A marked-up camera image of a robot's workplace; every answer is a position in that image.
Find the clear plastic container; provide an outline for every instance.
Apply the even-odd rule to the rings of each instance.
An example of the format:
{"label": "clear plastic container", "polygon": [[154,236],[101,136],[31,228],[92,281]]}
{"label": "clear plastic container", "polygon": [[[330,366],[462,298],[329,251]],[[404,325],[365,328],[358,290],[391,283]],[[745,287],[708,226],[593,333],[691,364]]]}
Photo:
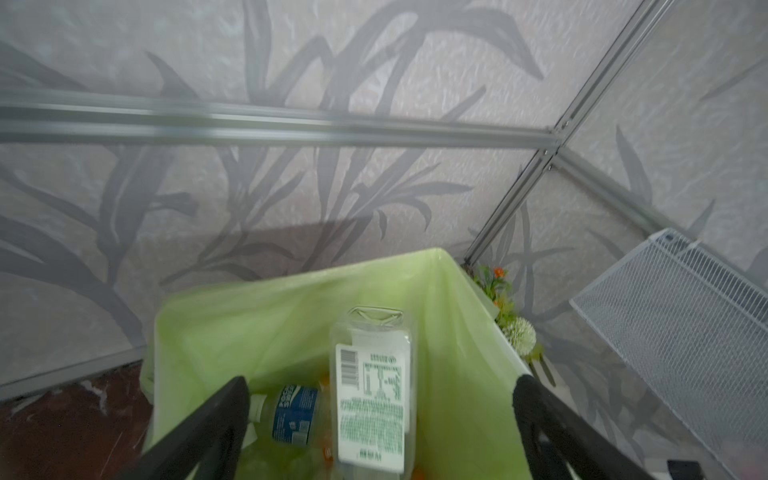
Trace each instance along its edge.
{"label": "clear plastic container", "polygon": [[352,308],[331,329],[334,471],[345,480],[409,480],[416,443],[416,339],[410,318]]}
{"label": "clear plastic container", "polygon": [[286,385],[274,392],[251,395],[248,419],[258,439],[320,448],[329,427],[328,413],[326,393],[314,387]]}

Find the aluminum rail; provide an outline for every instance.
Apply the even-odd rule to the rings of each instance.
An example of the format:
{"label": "aluminum rail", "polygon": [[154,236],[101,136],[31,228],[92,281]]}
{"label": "aluminum rail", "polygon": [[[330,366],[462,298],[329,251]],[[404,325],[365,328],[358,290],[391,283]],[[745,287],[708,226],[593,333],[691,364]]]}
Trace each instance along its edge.
{"label": "aluminum rail", "polygon": [[646,235],[671,227],[686,235],[687,229],[666,218],[651,205],[644,203],[637,195],[622,187],[617,181],[593,167],[581,155],[568,147],[560,147],[552,159],[557,168],[561,168],[589,191],[600,197],[629,221],[639,227]]}
{"label": "aluminum rail", "polygon": [[552,148],[550,131],[70,91],[0,91],[0,142]]}
{"label": "aluminum rail", "polygon": [[496,238],[496,233],[504,227],[518,207],[520,207],[520,204],[525,201],[528,193],[544,174],[545,168],[552,159],[552,155],[553,153],[547,150],[539,151],[533,157],[533,160],[528,162],[528,165],[525,166],[525,169],[520,173],[512,188],[507,192],[498,207],[496,207],[496,210],[488,222],[486,222],[480,234],[472,242],[472,245],[469,246],[464,259],[468,265],[478,261],[482,253],[485,252],[485,249],[488,248],[488,245]]}
{"label": "aluminum rail", "polygon": [[644,0],[558,122],[564,141],[576,131],[611,83],[640,51],[675,0]]}
{"label": "aluminum rail", "polygon": [[[565,114],[558,121],[554,133],[561,135],[563,143],[568,140],[587,114],[600,101],[605,91],[637,53],[674,2],[675,0],[643,0],[616,41],[608,49],[598,67],[592,72],[587,83],[584,84],[584,87],[581,88]],[[555,152],[558,148],[561,149],[560,145],[554,150],[549,149],[549,152]],[[547,157],[547,155],[544,153],[544,149],[540,148],[529,165],[531,167],[530,175],[521,175],[515,181],[502,202],[496,207],[491,218],[480,230],[480,234],[475,238],[464,256],[468,265],[472,265],[478,260],[503,228],[505,222],[525,201],[525,197],[530,193],[533,185],[538,182],[539,177],[547,171],[549,165],[541,164],[542,157]]]}

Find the green trash bag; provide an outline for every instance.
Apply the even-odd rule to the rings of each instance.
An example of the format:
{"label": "green trash bag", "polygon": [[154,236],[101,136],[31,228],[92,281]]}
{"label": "green trash bag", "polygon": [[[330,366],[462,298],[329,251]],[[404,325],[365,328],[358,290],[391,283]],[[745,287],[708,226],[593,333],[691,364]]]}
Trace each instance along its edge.
{"label": "green trash bag", "polygon": [[418,328],[415,464],[427,479],[530,478],[511,407],[527,368],[496,327],[496,307],[440,249],[170,296],[142,367],[154,404],[148,445],[234,376],[251,392],[316,382],[328,372],[331,325],[356,305],[403,310]]}

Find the white wire rack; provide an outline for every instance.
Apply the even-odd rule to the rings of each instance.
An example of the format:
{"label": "white wire rack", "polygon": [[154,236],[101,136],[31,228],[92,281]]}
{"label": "white wire rack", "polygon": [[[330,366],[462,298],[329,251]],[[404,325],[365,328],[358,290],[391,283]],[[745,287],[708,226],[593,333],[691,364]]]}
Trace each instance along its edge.
{"label": "white wire rack", "polygon": [[667,229],[571,305],[731,475],[734,452],[768,452],[768,295],[759,287]]}

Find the floor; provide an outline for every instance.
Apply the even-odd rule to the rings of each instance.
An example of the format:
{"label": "floor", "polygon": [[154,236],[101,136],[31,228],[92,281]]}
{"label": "floor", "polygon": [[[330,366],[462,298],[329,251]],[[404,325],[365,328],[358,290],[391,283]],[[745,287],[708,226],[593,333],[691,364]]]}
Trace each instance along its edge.
{"label": "floor", "polygon": [[141,453],[140,364],[0,405],[0,478],[110,480]]}

